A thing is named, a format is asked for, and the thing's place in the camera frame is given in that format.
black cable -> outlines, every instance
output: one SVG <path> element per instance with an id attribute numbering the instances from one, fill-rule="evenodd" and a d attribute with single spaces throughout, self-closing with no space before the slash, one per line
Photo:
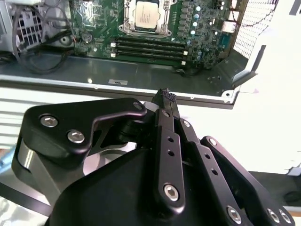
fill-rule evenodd
<path id="1" fill-rule="evenodd" d="M 232 7 L 232 2 L 233 0 L 231 0 L 230 2 L 230 10 L 232 12 L 232 16 L 233 16 L 233 21 L 240 27 L 254 27 L 255 25 L 257 24 L 260 24 L 262 21 L 264 21 L 267 17 L 269 17 L 274 11 L 275 11 L 275 8 L 271 9 L 271 11 L 266 14 L 262 19 L 260 19 L 259 21 L 255 22 L 254 24 L 240 24 L 236 19 L 235 19 L 235 16 L 234 16 L 234 8 Z"/>
<path id="2" fill-rule="evenodd" d="M 195 69 L 189 68 L 188 70 L 187 69 L 184 70 L 183 68 L 175 68 L 174 72 L 180 74 L 184 78 L 189 78 L 196 75 L 200 75 L 203 69 L 204 69 L 204 65 L 200 64 L 198 68 Z"/>
<path id="3" fill-rule="evenodd" d="M 23 59 L 21 58 L 20 56 L 20 53 L 17 49 L 17 46 L 16 46 L 16 36 L 17 36 L 17 28 L 18 28 L 18 21 L 19 21 L 19 18 L 21 16 L 21 13 L 22 11 L 25 9 L 26 6 L 17 6 L 16 7 L 16 11 L 15 11 L 15 15 L 14 15 L 14 19 L 13 19 L 13 31 L 12 31 L 12 46 L 13 46 L 13 52 L 14 52 L 14 55 L 18 61 L 18 63 L 23 66 L 25 69 L 27 69 L 28 71 L 32 72 L 32 73 L 35 73 L 35 74 L 47 74 L 47 73 L 52 73 L 54 71 L 56 71 L 57 69 L 59 69 L 60 67 L 63 66 L 64 62 L 66 61 L 67 57 L 71 54 L 71 51 L 68 50 L 68 51 L 65 51 L 62 53 L 61 55 L 61 59 L 60 61 L 58 62 L 58 64 L 56 64 L 55 66 L 51 67 L 51 68 L 48 68 L 48 69 L 41 69 L 41 68 L 38 68 L 34 65 L 31 65 L 31 67 L 29 65 L 27 65 Z M 33 48 L 32 50 L 28 51 L 27 53 L 27 56 L 28 54 L 32 53 L 34 50 L 38 50 L 39 47 L 35 47 Z"/>
<path id="4" fill-rule="evenodd" d="M 15 60 L 16 58 L 11 52 L 0 51 L 0 65 L 9 64 Z"/>

white label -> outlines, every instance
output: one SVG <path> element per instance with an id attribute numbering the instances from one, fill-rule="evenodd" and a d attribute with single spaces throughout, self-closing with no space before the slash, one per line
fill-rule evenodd
<path id="1" fill-rule="evenodd" d="M 127 86 L 127 81 L 125 80 L 115 80 L 115 79 L 110 79 L 109 84 L 114 84 L 114 85 L 124 85 Z"/>

black metal bracket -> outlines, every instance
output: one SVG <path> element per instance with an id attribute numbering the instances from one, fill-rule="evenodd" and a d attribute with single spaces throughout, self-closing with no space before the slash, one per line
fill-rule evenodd
<path id="1" fill-rule="evenodd" d="M 51 200 L 50 225 L 94 225 L 98 219 L 104 225 L 295 225 L 218 141 L 198 139 L 169 90 L 159 90 L 145 106 L 123 98 L 38 106 L 25 113 L 12 168 Z M 137 149 L 83 175 L 87 156 L 126 142 L 137 143 Z M 126 202 L 127 214 L 116 217 L 115 206 L 101 199 L 117 206 Z M 95 205 L 103 211 L 95 212 Z M 79 206 L 89 211 L 82 215 Z M 206 206 L 213 218 L 206 218 Z M 65 209 L 77 214 L 62 218 Z"/>

mounting hole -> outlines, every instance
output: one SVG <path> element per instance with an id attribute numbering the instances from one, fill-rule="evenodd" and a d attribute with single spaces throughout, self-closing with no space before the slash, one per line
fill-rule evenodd
<path id="1" fill-rule="evenodd" d="M 214 175 L 218 175 L 218 173 L 216 172 L 215 169 L 211 169 L 211 172 L 212 172 Z"/>
<path id="2" fill-rule="evenodd" d="M 167 153 L 170 155 L 170 156 L 174 156 L 174 152 L 173 151 L 171 151 L 171 150 L 167 150 Z"/>
<path id="3" fill-rule="evenodd" d="M 172 139 L 171 137 L 167 138 L 169 142 L 174 142 L 174 139 Z"/>

vent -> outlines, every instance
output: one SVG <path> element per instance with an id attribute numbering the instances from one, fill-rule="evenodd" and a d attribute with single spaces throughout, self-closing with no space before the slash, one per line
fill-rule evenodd
<path id="1" fill-rule="evenodd" d="M 29 49 L 41 43 L 42 22 L 33 11 L 24 10 L 19 18 L 17 42 L 20 49 Z"/>
<path id="2" fill-rule="evenodd" d="M 234 50 L 247 59 L 257 38 L 269 26 L 276 3 L 276 0 L 249 0 L 234 45 Z"/>

